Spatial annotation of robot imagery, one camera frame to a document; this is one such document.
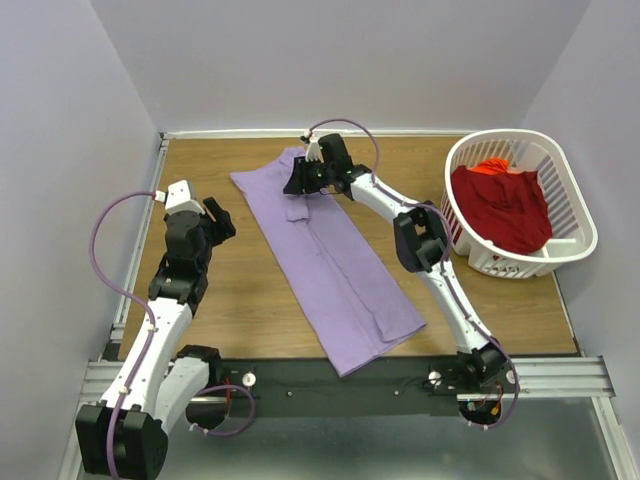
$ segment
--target white wall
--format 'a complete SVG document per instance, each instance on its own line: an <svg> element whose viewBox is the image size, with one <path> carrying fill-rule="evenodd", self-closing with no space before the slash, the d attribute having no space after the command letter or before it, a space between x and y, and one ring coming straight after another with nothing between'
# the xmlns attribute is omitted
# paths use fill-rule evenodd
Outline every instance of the white wall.
<svg viewBox="0 0 640 480"><path fill-rule="evenodd" d="M157 135L86 0L3 2L0 45L0 476L53 479L115 308L89 232L110 199L149 181ZM103 232L113 278L140 210Z"/></svg>
<svg viewBox="0 0 640 480"><path fill-rule="evenodd" d="M524 125L566 150L600 235L586 261L560 270L578 341L604 354L615 407L640 460L640 3L594 0Z"/></svg>
<svg viewBox="0 0 640 480"><path fill-rule="evenodd" d="M518 125L588 0L93 0L162 131Z"/></svg>

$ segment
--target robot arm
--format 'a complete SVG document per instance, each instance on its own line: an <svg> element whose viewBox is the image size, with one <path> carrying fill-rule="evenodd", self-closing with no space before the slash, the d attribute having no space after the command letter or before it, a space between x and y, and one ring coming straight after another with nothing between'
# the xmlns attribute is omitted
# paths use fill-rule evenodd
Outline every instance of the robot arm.
<svg viewBox="0 0 640 480"><path fill-rule="evenodd" d="M443 259L448 240L440 217L385 185L364 165L354 165L339 134L311 141L306 156L294 162L285 194L311 194L331 185L393 225L398 260L420 278L444 313L466 383L475 387L493 383L507 359L465 295L451 260Z"/></svg>
<svg viewBox="0 0 640 480"><path fill-rule="evenodd" d="M117 378L97 405L83 405L76 416L82 461L89 473L109 474L110 451L120 477L155 479L167 454L169 432L186 405L205 387L222 383L216 349L187 346L172 368L169 362L207 290L212 249L233 237L235 228L213 198L204 200L205 210L187 181L172 184L166 193L156 192L155 200L164 203L167 225L167 251L149 286L155 326L145 315ZM152 340L145 346L150 329ZM125 379L132 370L137 373L127 388ZM107 430L114 411L117 428L111 443Z"/></svg>

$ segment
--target white plastic basket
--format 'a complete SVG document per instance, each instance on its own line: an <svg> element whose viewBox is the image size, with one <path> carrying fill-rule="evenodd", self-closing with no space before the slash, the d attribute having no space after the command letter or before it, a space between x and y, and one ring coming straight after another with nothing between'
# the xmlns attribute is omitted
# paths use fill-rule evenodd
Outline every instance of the white plastic basket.
<svg viewBox="0 0 640 480"><path fill-rule="evenodd" d="M504 158L519 171L538 171L549 204L553 238L530 255L502 250L481 238L462 217L451 189L451 174L460 165L473 168L491 157ZM453 249L469 256L469 265L487 275L528 278L545 275L560 265L586 258L598 242L591 215L560 146L531 130L485 130L461 139L445 166L442 211L451 224Z"/></svg>

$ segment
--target lavender towel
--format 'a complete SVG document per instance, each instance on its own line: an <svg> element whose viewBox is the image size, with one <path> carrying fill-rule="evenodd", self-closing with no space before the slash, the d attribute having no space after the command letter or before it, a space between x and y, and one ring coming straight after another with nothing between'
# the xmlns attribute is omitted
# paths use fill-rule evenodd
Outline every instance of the lavender towel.
<svg viewBox="0 0 640 480"><path fill-rule="evenodd" d="M293 159L232 173L302 310L342 377L425 326L422 316L331 195L282 193Z"/></svg>

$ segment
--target wooden table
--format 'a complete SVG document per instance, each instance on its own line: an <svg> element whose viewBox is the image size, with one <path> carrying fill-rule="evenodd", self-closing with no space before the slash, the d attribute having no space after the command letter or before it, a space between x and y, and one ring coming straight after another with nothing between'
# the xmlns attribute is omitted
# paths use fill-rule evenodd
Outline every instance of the wooden table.
<svg viewBox="0 0 640 480"><path fill-rule="evenodd" d="M380 138L381 178L403 194L440 203L447 152L457 138ZM252 170L274 160L296 139L172 140L160 181L161 189L189 179L200 199L215 197L231 213L237 236L216 247L209 290L184 344L217 347L222 357L323 357L324 351L304 317L244 197L229 173ZM347 139L355 163L373 164L368 139ZM363 205L337 200L380 256L427 328L390 355L438 355L455 352L447 323L425 286L397 261L391 227ZM163 209L154 208L135 292L146 298L149 281L165 251ZM576 346L551 275L506 280L482 275L454 258L460 282L482 320L511 353L573 353ZM143 311L132 305L120 356L126 356Z"/></svg>

